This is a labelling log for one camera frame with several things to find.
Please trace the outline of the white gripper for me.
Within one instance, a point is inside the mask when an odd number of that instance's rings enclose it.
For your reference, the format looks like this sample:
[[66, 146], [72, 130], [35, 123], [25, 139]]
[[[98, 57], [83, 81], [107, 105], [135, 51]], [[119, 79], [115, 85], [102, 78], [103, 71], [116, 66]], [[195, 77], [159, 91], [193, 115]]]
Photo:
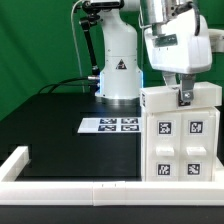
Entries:
[[179, 75], [179, 105], [188, 106], [194, 99], [194, 73], [208, 71], [212, 52], [207, 22], [200, 16], [200, 32], [195, 35], [195, 13], [191, 9], [162, 26], [162, 36], [154, 36], [152, 29], [144, 31], [146, 49], [151, 67], [163, 72], [166, 86], [177, 84]]

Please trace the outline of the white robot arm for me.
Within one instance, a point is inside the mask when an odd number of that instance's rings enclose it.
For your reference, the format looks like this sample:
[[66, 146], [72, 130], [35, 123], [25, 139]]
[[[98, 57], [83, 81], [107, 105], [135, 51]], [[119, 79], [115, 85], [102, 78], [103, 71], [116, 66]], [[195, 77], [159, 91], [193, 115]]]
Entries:
[[151, 67], [163, 72], [168, 85], [179, 77], [179, 102], [193, 101], [195, 75], [212, 64], [212, 30], [194, 0], [91, 0], [90, 4], [100, 11], [105, 41], [100, 97], [135, 99], [142, 86], [136, 62], [137, 33], [121, 20], [124, 10], [139, 12]]

